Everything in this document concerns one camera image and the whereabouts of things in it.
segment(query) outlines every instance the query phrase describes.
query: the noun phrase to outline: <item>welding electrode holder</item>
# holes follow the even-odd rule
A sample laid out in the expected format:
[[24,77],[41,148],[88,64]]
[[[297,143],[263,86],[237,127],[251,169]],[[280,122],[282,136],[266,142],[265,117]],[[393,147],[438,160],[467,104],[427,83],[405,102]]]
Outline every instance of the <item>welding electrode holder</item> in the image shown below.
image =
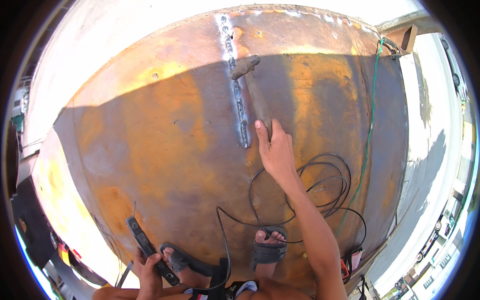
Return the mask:
[[[133,236],[137,240],[138,245],[147,257],[158,253],[148,237],[145,235],[145,232],[142,230],[142,228],[140,228],[140,225],[134,216],[127,218],[125,221],[127,222],[128,228],[133,233]],[[159,260],[158,263],[156,263],[155,269],[171,286],[176,286],[180,283],[179,278],[163,260]]]

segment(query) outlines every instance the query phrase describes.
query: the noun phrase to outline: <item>hammer head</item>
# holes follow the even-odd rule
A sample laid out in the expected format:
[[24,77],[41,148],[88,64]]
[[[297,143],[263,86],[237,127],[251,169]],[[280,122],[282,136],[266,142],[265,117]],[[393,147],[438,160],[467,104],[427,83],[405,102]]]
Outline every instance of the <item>hammer head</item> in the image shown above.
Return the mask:
[[252,55],[250,57],[236,61],[235,67],[230,70],[230,78],[237,80],[249,71],[253,70],[260,63],[260,56]]

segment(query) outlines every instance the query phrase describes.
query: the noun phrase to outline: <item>curved metal surface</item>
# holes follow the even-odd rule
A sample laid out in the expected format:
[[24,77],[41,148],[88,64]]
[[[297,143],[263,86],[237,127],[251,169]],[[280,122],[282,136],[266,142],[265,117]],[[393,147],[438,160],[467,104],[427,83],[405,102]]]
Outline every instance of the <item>curved metal surface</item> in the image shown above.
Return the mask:
[[[262,167],[255,114],[244,79],[237,85],[228,76],[231,59],[253,54],[262,57],[255,76],[272,116],[293,136],[297,165],[319,153],[336,153],[350,168],[354,192],[370,125],[377,41],[372,29],[346,16],[282,5],[210,12],[140,40],[84,84],[42,146],[33,177],[53,228],[111,283],[115,272],[100,270],[107,268],[107,259],[93,258],[95,246],[84,245],[88,235],[79,238],[78,226],[98,226],[104,244],[127,263],[136,245],[125,219],[137,201],[135,216],[153,243],[168,241],[218,263],[225,250],[215,206],[255,223],[247,198],[250,180]],[[372,156],[351,206],[367,221],[366,256],[387,235],[406,161],[403,79],[387,54],[379,59]],[[310,186],[331,175],[332,168],[314,167],[302,178]],[[317,205],[333,200],[341,181],[323,187],[311,194]],[[269,175],[256,180],[252,193],[260,222],[291,216]],[[67,217],[72,205],[82,211],[78,218]],[[342,213],[327,219],[334,232]],[[251,278],[254,229],[222,220],[233,258],[232,280]],[[337,237],[342,253],[361,240],[361,226],[358,217],[347,215]],[[285,228],[289,239],[301,238],[295,220]],[[304,251],[302,244],[289,245],[276,276],[308,291],[313,272],[302,258]],[[108,261],[111,266],[113,256]]]

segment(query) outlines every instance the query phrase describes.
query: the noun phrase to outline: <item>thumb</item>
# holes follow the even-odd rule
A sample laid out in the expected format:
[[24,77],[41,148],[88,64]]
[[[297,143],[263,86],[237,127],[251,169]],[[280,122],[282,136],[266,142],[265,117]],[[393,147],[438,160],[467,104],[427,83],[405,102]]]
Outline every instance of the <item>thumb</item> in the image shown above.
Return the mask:
[[268,131],[267,128],[265,127],[265,124],[257,120],[255,121],[255,129],[257,131],[257,136],[258,136],[258,146],[260,148],[260,151],[266,151],[268,149],[268,144],[270,143],[268,141]]
[[158,263],[158,261],[162,258],[162,255],[160,253],[155,253],[153,255],[150,255],[147,258],[147,261],[145,263],[145,268],[148,269],[153,269],[154,265]]

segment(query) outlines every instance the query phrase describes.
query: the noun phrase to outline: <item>hand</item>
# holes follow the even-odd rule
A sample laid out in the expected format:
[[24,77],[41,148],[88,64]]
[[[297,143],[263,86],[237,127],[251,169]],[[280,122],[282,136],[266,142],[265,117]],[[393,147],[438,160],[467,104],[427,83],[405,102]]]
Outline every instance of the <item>hand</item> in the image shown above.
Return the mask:
[[265,170],[280,185],[286,194],[303,190],[303,184],[295,167],[292,136],[286,134],[277,119],[272,119],[272,139],[268,141],[265,124],[255,121],[260,157]]
[[162,259],[162,255],[156,253],[145,260],[142,249],[137,248],[133,261],[133,267],[140,279],[140,291],[137,300],[157,300],[160,298],[163,282],[162,277],[160,277],[155,269],[155,264],[158,263],[160,259]]

